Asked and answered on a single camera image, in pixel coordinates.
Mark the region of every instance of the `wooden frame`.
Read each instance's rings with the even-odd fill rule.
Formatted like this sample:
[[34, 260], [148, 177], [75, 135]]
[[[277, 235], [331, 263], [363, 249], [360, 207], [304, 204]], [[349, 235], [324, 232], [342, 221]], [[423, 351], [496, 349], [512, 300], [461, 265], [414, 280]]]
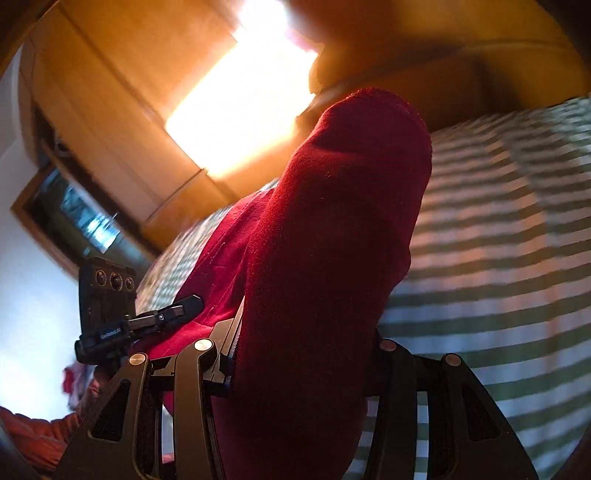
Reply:
[[47, 155], [50, 164], [60, 171], [72, 186], [79, 192], [85, 192], [85, 201], [88, 202], [98, 212], [104, 215], [117, 217], [117, 228], [123, 234], [132, 240], [135, 246], [147, 257], [155, 260], [161, 251], [157, 250], [152, 243], [141, 236], [135, 227], [133, 220], [121, 212], [117, 204], [103, 191], [94, 184], [92, 178], [82, 169], [74, 158], [60, 158], [51, 150], [44, 139], [40, 141], [41, 151]]
[[0, 77], [27, 33], [57, 0], [2, 0], [0, 17]]
[[12, 204], [11, 210], [21, 222], [24, 229], [33, 237], [33, 240], [57, 262], [62, 270], [68, 272], [74, 279], [78, 280], [78, 266], [47, 236], [27, 211], [27, 206], [31, 198], [39, 190], [39, 187], [47, 176], [56, 168], [55, 165], [48, 165], [37, 172], [18, 195]]

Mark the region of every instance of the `screw head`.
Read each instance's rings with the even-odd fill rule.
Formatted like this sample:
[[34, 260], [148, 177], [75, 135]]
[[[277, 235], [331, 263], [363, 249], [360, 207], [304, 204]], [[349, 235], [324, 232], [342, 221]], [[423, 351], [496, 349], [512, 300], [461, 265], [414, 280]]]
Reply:
[[455, 353], [450, 353], [449, 355], [446, 355], [445, 361], [448, 365], [451, 365], [452, 367], [459, 367], [462, 364], [462, 359], [458, 357]]
[[200, 352], [205, 352], [209, 350], [213, 346], [212, 341], [209, 338], [202, 338], [201, 340], [197, 340], [195, 342], [195, 350], [199, 350]]
[[129, 357], [129, 363], [132, 365], [141, 365], [146, 361], [146, 356], [143, 353], [135, 353]]
[[396, 350], [396, 342], [388, 338], [385, 338], [379, 343], [379, 347], [385, 352], [393, 352]]
[[107, 274], [104, 272], [104, 270], [99, 270], [96, 275], [96, 282], [101, 286], [104, 287], [105, 285], [107, 285]]

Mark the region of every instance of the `bed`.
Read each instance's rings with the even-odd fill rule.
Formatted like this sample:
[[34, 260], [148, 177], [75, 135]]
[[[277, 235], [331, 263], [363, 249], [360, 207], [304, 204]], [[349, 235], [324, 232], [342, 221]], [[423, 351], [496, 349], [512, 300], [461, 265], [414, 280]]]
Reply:
[[[460, 354], [548, 479], [591, 420], [591, 97], [431, 138], [412, 265], [379, 329], [415, 354]], [[138, 312], [172, 303], [229, 208], [159, 257]], [[416, 480], [428, 456], [426, 398], [418, 400]], [[370, 399], [346, 480], [363, 476], [376, 410]]]

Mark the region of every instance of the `black plastic mount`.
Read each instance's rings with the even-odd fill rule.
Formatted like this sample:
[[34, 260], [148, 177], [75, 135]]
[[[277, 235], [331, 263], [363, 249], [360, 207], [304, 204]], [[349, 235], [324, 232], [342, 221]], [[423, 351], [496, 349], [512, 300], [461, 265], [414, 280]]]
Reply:
[[485, 387], [455, 354], [433, 360], [383, 340], [379, 394], [364, 480], [411, 480], [417, 444], [417, 392], [427, 392], [428, 480], [536, 480], [536, 471]]
[[[219, 480], [223, 478], [203, 373], [217, 358], [202, 339], [151, 362], [136, 353], [111, 379], [76, 430], [54, 480]], [[174, 391], [172, 468], [161, 460], [163, 393]]]
[[83, 331], [74, 344], [76, 359], [81, 364], [117, 364], [127, 356], [129, 347], [140, 338], [153, 333], [179, 328], [203, 311], [203, 300], [189, 295], [160, 310], [125, 316], [105, 323], [91, 331]]
[[[53, 479], [223, 480], [210, 396], [228, 392], [220, 366], [231, 371], [240, 315], [218, 325], [209, 339], [178, 355], [153, 362], [143, 353], [129, 357], [74, 434]], [[459, 356], [433, 360], [391, 340], [379, 345], [377, 380], [367, 389], [380, 400], [364, 480], [413, 479], [419, 391], [428, 398], [428, 480], [537, 480], [506, 418]], [[175, 455], [163, 464], [160, 418], [167, 391], [174, 391]], [[39, 479], [3, 434], [0, 428], [7, 478]], [[587, 478], [590, 444], [587, 429], [554, 480]]]

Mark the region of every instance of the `fabric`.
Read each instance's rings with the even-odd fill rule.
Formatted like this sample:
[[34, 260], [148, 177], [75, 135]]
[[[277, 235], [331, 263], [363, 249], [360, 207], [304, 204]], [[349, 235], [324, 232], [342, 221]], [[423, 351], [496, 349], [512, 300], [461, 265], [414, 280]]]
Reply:
[[179, 235], [150, 266], [137, 290], [135, 309], [138, 313], [159, 310], [174, 302], [205, 243], [230, 209], [231, 206], [218, 210]]
[[98, 370], [95, 370], [95, 376], [77, 403], [76, 411], [62, 419], [30, 419], [0, 407], [0, 423], [10, 435], [17, 450], [37, 472], [51, 473], [55, 470], [72, 434], [94, 405], [102, 386], [108, 382], [105, 374]]
[[145, 351], [179, 353], [245, 296], [232, 392], [212, 399], [227, 479], [345, 473], [366, 412], [374, 329], [408, 271], [430, 173], [416, 112], [362, 90], [323, 114], [273, 192], [239, 202], [207, 242], [177, 295], [202, 295], [204, 312]]
[[61, 384], [62, 392], [68, 395], [68, 407], [75, 411], [84, 396], [86, 389], [92, 380], [94, 367], [83, 365], [74, 361], [64, 369], [64, 381]]
[[[487, 116], [431, 141], [413, 261], [381, 332], [414, 353], [460, 353], [549, 479], [591, 420], [591, 99]], [[149, 309], [157, 290], [141, 290]], [[428, 451], [419, 401], [417, 480]], [[346, 480], [362, 477], [376, 408], [370, 401]]]

